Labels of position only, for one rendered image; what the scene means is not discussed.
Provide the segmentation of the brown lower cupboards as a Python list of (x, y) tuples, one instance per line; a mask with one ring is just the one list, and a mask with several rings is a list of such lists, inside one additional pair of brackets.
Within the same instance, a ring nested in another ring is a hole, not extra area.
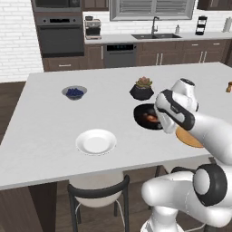
[[(232, 39), (165, 42), (138, 42), (136, 65), (153, 66), (182, 63), (226, 63)], [(43, 58), (46, 72), (102, 69), (105, 44), (86, 44), (84, 56)]]

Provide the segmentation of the grey dishwasher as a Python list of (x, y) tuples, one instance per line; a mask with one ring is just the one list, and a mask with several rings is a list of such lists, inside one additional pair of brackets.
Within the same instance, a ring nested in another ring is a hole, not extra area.
[(103, 60), (106, 68), (133, 67), (136, 65), (135, 43), (110, 43), (104, 45)]

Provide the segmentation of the black built-in oven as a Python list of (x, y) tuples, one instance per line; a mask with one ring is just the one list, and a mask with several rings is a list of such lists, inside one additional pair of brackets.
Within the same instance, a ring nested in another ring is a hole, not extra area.
[(80, 14), (36, 13), (34, 20), (43, 58), (84, 56)]

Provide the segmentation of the dark sink basin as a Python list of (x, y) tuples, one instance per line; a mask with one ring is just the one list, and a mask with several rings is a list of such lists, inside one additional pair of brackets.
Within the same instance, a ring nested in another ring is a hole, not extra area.
[(138, 40), (181, 38), (177, 34), (132, 34), (131, 36)]

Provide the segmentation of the grey sink tap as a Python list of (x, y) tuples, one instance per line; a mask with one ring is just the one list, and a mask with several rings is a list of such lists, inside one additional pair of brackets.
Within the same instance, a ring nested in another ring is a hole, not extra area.
[(155, 25), (155, 22), (159, 19), (160, 19), (159, 17), (154, 16), (152, 21), (152, 27), (151, 27), (151, 35), (154, 35), (154, 33), (158, 31), (158, 26)]

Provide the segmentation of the succulent in black pot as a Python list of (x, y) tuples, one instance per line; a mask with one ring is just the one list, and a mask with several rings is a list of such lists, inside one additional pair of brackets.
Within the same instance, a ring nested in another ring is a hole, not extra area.
[(140, 77), (131, 88), (130, 95), (136, 100), (146, 101), (154, 94), (151, 85), (152, 80), (150, 78)]

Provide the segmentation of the window with grey blinds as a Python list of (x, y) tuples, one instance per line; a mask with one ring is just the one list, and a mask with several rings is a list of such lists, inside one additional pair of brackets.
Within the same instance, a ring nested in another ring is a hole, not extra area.
[(111, 21), (190, 20), (196, 0), (109, 0)]

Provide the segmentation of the brown upper cupboard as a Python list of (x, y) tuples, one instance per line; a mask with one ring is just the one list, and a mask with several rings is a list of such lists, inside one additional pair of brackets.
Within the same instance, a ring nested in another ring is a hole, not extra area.
[(232, 0), (198, 0), (198, 10), (232, 11)]
[(108, 11), (109, 0), (82, 0), (83, 11)]

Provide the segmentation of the silver coffee machine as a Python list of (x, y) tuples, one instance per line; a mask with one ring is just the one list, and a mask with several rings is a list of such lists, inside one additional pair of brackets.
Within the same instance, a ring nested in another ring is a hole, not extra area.
[(85, 38), (87, 40), (101, 39), (101, 26), (102, 23), (99, 19), (94, 19), (92, 16), (86, 16), (84, 20)]

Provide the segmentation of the grey bowl of blueberries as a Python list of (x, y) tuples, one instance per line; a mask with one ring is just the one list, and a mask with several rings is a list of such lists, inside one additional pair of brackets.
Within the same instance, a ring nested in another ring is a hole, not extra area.
[(87, 89), (83, 86), (68, 86), (62, 90), (62, 94), (70, 100), (79, 100), (87, 92)]

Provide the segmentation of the brown chicken drumstick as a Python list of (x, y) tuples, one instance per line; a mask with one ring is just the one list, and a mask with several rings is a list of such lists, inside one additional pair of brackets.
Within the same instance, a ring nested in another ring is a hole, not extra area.
[(148, 113), (144, 113), (143, 118), (146, 121), (149, 121), (149, 122), (152, 122), (152, 123), (155, 123), (155, 122), (159, 121), (156, 115), (152, 115), (152, 114), (148, 114)]

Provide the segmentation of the round wooden plate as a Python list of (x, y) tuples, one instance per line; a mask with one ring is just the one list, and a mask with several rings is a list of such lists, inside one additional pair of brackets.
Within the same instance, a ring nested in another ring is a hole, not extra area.
[(176, 128), (176, 136), (181, 142), (190, 147), (203, 148), (203, 145), (197, 139), (181, 127)]

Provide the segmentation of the black tiered stand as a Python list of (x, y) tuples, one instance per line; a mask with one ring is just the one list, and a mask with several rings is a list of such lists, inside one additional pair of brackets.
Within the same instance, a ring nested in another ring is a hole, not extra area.
[(204, 15), (202, 15), (198, 18), (195, 35), (203, 35), (205, 33), (207, 19), (208, 18)]

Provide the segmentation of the black microwave oven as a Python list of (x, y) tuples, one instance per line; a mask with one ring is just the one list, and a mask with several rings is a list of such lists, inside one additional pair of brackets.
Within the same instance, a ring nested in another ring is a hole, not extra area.
[(81, 0), (31, 0), (35, 12), (81, 12)]

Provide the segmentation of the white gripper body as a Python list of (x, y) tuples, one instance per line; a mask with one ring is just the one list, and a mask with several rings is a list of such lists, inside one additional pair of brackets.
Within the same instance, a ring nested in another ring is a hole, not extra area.
[(165, 133), (173, 133), (177, 128), (177, 123), (170, 118), (169, 115), (163, 112), (157, 112), (160, 124)]

